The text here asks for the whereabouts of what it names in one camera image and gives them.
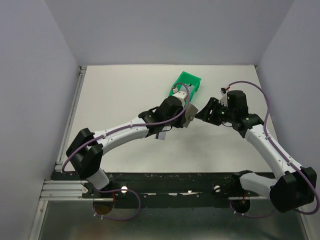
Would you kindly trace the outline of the silver magnetic stripe card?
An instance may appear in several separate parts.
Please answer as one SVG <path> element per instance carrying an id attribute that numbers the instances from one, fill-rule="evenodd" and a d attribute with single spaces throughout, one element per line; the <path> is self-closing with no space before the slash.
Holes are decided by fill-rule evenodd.
<path id="1" fill-rule="evenodd" d="M 155 135 L 155 139 L 156 140 L 162 140 L 162 141 L 164 141 L 165 140 L 165 138 L 166 138 L 166 130 L 162 130 L 162 131 L 160 131 L 159 133 L 157 133 L 156 135 Z"/>

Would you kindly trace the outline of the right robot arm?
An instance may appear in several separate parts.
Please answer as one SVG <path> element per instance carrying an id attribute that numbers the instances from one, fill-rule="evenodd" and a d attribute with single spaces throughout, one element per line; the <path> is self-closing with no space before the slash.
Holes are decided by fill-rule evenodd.
<path id="1" fill-rule="evenodd" d="M 257 114 L 249 113 L 247 96 L 243 91 L 231 90 L 221 99 L 210 98 L 195 118 L 216 126 L 231 124 L 272 170 L 274 178 L 263 177 L 250 170 L 235 173 L 235 180 L 230 183 L 230 191 L 234 195 L 241 196 L 247 191 L 257 193 L 270 199 L 281 213 L 314 201 L 316 172 L 312 167 L 303 167 L 295 161 L 269 134 L 264 121 Z"/>

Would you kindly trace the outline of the grey card holder wallet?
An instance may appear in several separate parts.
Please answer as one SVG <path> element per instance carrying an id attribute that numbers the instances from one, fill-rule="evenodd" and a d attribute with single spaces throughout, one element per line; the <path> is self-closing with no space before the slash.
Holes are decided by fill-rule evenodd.
<path id="1" fill-rule="evenodd" d="M 182 127 L 187 128 L 189 124 L 194 120 L 195 115 L 198 113 L 197 107 L 195 107 L 192 103 L 189 103 L 186 107 L 184 115 L 182 117 Z"/>

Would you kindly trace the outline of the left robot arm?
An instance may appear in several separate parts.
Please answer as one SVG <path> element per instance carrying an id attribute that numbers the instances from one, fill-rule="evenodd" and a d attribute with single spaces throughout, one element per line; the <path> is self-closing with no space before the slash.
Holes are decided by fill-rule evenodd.
<path id="1" fill-rule="evenodd" d="M 71 163 L 79 178 L 89 181 L 99 197 L 107 197 L 111 185 L 101 168 L 103 155 L 128 142 L 157 135 L 168 126 L 182 128 L 189 101 L 189 97 L 178 92 L 165 98 L 160 106 L 143 111 L 118 127 L 101 131 L 80 130 L 66 151 L 64 165 Z"/>

